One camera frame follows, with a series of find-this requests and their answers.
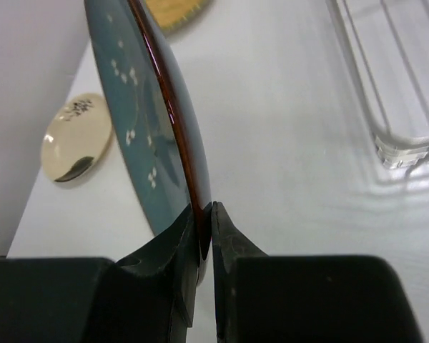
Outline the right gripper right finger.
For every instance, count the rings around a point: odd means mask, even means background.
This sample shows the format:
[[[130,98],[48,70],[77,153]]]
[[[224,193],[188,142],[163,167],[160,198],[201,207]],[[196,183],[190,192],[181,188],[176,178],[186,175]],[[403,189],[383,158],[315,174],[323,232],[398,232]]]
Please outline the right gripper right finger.
[[[395,270],[370,255],[264,253],[212,206],[219,342],[422,342]]]

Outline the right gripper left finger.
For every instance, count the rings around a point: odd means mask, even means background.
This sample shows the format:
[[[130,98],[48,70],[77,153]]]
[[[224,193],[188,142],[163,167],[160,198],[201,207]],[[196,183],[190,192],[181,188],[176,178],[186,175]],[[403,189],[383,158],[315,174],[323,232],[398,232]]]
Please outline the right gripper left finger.
[[[117,262],[0,259],[0,342],[184,342],[199,252],[192,210]]]

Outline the small cream plate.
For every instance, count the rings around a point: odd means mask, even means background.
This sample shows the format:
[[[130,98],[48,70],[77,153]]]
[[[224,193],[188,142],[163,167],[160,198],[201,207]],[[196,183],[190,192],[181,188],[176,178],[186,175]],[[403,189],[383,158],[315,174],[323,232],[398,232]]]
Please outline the small cream plate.
[[[69,182],[93,167],[106,151],[112,121],[103,96],[70,99],[48,125],[41,143],[41,167],[49,180]]]

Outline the dark blue round plate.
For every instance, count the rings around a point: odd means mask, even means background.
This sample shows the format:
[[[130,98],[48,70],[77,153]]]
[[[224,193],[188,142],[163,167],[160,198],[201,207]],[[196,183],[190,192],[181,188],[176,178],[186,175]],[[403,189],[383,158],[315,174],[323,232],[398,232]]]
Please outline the dark blue round plate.
[[[181,69],[144,1],[84,4],[99,79],[129,178],[154,234],[190,208],[206,274],[212,195]]]

